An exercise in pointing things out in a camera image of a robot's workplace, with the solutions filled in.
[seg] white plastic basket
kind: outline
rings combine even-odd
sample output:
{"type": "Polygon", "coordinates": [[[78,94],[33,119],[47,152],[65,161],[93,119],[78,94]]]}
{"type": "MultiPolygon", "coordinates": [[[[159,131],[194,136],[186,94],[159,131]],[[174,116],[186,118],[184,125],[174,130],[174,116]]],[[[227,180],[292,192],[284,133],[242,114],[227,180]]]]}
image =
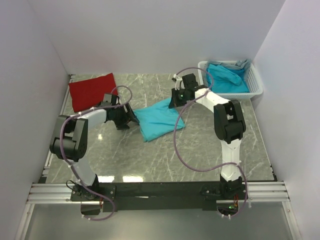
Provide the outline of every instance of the white plastic basket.
{"type": "MultiPolygon", "coordinates": [[[[227,64],[235,64],[237,61],[219,61],[221,63],[227,64]]],[[[206,70],[208,68],[208,61],[201,61],[198,63],[198,68],[206,70]]],[[[205,72],[198,70],[199,74],[199,81],[200,84],[204,84],[208,87],[208,82],[206,78],[205,72]]],[[[229,99],[229,100],[243,100],[243,99],[250,99],[253,96],[260,95],[263,93],[262,81],[261,78],[255,68],[255,66],[251,63],[248,78],[245,81],[246,85],[249,88],[248,93],[217,93],[217,95],[229,99]]]]}

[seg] marble surface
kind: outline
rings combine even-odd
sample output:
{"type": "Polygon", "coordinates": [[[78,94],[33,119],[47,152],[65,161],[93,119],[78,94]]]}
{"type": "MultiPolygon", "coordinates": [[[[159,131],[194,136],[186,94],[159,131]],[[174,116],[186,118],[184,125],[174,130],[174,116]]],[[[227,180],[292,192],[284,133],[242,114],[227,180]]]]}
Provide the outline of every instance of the marble surface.
{"type": "MultiPolygon", "coordinates": [[[[76,75],[72,81],[82,81],[98,75],[76,75]]],[[[151,106],[171,96],[173,74],[115,74],[117,85],[131,88],[132,109],[151,106]]],[[[118,90],[122,102],[129,92],[118,90]]],[[[241,101],[246,132],[240,147],[240,164],[250,181],[274,180],[270,161],[260,134],[250,100],[241,101]]],[[[68,95],[63,114],[73,114],[72,99],[68,95]]],[[[193,104],[183,115],[186,127],[177,132],[177,147],[182,158],[191,166],[206,169],[222,163],[221,143],[214,132],[211,111],[193,104]]],[[[100,182],[175,182],[218,181],[220,169],[194,172],[181,164],[173,146],[173,134],[168,133],[151,142],[144,142],[140,127],[129,123],[130,129],[116,130],[112,121],[89,130],[87,157],[100,182]]],[[[65,183],[73,179],[67,165],[52,157],[47,183],[65,183]]]]}

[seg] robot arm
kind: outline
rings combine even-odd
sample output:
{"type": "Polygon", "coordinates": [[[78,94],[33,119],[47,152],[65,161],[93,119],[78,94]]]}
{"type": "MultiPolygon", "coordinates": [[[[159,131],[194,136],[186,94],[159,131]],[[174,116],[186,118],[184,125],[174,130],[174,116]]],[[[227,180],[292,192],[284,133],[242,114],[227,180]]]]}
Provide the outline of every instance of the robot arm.
{"type": "MultiPolygon", "coordinates": [[[[85,157],[88,145],[88,130],[94,126],[107,121],[114,121],[118,130],[128,129],[127,123],[130,121],[138,123],[138,119],[132,111],[129,104],[125,106],[104,109],[103,106],[116,106],[119,97],[117,95],[105,94],[103,101],[97,106],[100,109],[84,114],[78,118],[70,120],[63,132],[63,149],[67,159],[74,167],[78,178],[91,190],[99,191],[99,181],[97,175],[92,171],[88,159],[85,157]]],[[[63,159],[60,150],[60,131],[63,123],[70,116],[58,116],[53,135],[50,141],[50,151],[59,159],[63,159]]],[[[78,186],[79,194],[86,195],[87,199],[93,199],[94,196],[89,194],[78,186]]]]}
{"type": "MultiPolygon", "coordinates": [[[[172,98],[169,108],[183,106],[187,101],[197,99],[208,91],[206,86],[198,85],[194,74],[174,77],[176,77],[173,79],[176,80],[176,84],[175,88],[171,90],[172,98]]],[[[214,131],[222,145],[222,162],[232,162],[238,165],[240,163],[241,139],[246,131],[240,103],[237,100],[225,99],[210,90],[206,96],[197,99],[196,102],[213,112],[214,131]]],[[[222,167],[222,182],[235,183],[240,179],[241,173],[236,165],[222,167]]]]}

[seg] blue cloth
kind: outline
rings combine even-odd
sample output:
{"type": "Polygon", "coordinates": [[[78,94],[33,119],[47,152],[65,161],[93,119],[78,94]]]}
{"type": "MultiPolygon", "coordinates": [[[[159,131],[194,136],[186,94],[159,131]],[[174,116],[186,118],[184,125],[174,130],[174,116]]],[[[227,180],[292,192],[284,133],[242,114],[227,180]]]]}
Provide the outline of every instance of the blue cloth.
{"type": "MultiPolygon", "coordinates": [[[[150,142],[174,130],[178,112],[169,108],[171,99],[159,101],[152,106],[136,109],[134,114],[139,120],[140,131],[145,142],[150,142]]],[[[185,127],[184,121],[179,119],[177,130],[185,127]]]]}
{"type": "MultiPolygon", "coordinates": [[[[214,83],[211,91],[217,94],[249,93],[244,80],[245,69],[228,69],[221,65],[209,64],[207,71],[212,74],[214,83]]],[[[207,75],[208,86],[211,78],[207,75]]]]}
{"type": "Polygon", "coordinates": [[[221,65],[222,67],[225,67],[226,69],[230,70],[234,74],[237,74],[244,81],[247,81],[247,79],[248,79],[250,66],[251,66],[250,59],[239,60],[235,64],[221,62],[221,61],[209,61],[208,63],[216,65],[216,66],[221,65]]]}

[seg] folded cloth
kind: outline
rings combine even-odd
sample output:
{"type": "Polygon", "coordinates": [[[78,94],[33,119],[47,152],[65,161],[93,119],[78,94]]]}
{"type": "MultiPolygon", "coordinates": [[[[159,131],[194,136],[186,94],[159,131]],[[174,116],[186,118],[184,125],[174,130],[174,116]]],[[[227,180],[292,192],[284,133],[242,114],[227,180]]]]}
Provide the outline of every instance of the folded cloth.
{"type": "MultiPolygon", "coordinates": [[[[152,106],[133,111],[139,120],[144,142],[150,142],[174,130],[179,114],[176,109],[169,108],[170,101],[171,99],[167,98],[152,106]]],[[[184,127],[184,121],[180,118],[176,129],[184,127]]]]}
{"type": "MultiPolygon", "coordinates": [[[[217,94],[249,93],[246,82],[243,78],[244,71],[241,69],[227,69],[221,65],[209,64],[207,71],[213,76],[214,83],[211,91],[217,94]]],[[[207,75],[208,85],[211,85],[211,78],[207,75]]]]}
{"type": "Polygon", "coordinates": [[[74,112],[89,109],[104,99],[116,87],[113,73],[84,81],[69,83],[74,112]]]}
{"type": "Polygon", "coordinates": [[[247,81],[249,70],[251,66],[251,59],[246,60],[239,60],[235,64],[220,62],[220,61],[209,61],[209,64],[213,65],[221,65],[222,67],[225,67],[226,69],[230,70],[234,74],[237,74],[244,82],[247,81]]]}

